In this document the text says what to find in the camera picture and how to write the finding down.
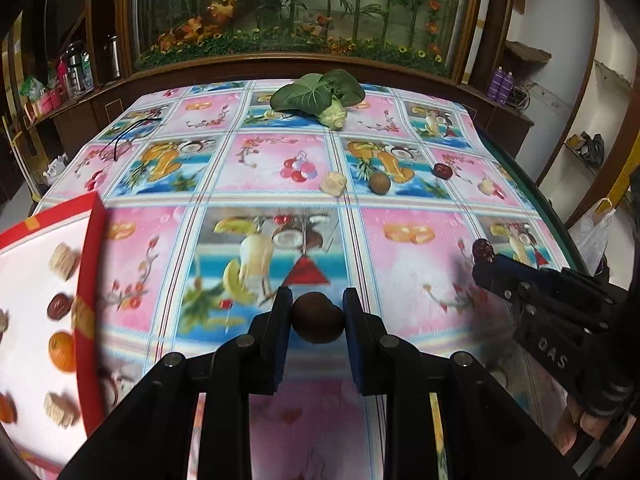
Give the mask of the person's right hand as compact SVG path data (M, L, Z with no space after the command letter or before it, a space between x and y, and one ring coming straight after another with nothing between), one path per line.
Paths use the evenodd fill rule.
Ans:
M608 466L608 463L623 445L636 420L634 415L628 417L625 429L613 444L604 449L600 460L598 460L600 466ZM600 440L604 430L608 428L610 421L611 419L609 418L597 418L596 416L590 415L578 405L572 396L567 396L566 407L555 429L553 438L555 446L565 455L574 446L579 430L582 430L594 440Z

